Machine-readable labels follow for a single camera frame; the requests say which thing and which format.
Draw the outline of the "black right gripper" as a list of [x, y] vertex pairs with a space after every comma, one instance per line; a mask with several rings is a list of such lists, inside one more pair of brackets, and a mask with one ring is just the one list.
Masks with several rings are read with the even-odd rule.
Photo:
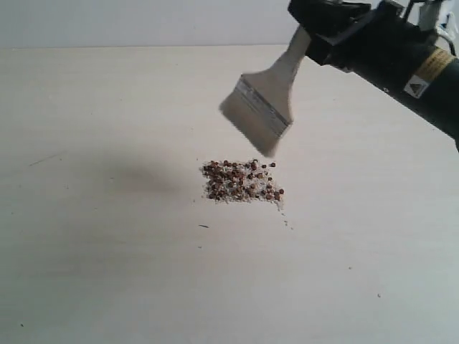
[[434, 50], [436, 19], [408, 21], [415, 1], [371, 4], [291, 0], [288, 13], [311, 34], [305, 56], [361, 77], [408, 77]]

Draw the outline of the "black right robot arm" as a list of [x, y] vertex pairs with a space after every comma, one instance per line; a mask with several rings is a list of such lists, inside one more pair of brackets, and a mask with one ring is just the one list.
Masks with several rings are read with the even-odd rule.
[[439, 29], [408, 22], [395, 1], [291, 1], [288, 12], [311, 38], [305, 55], [353, 72], [458, 140], [458, 58], [436, 45]]

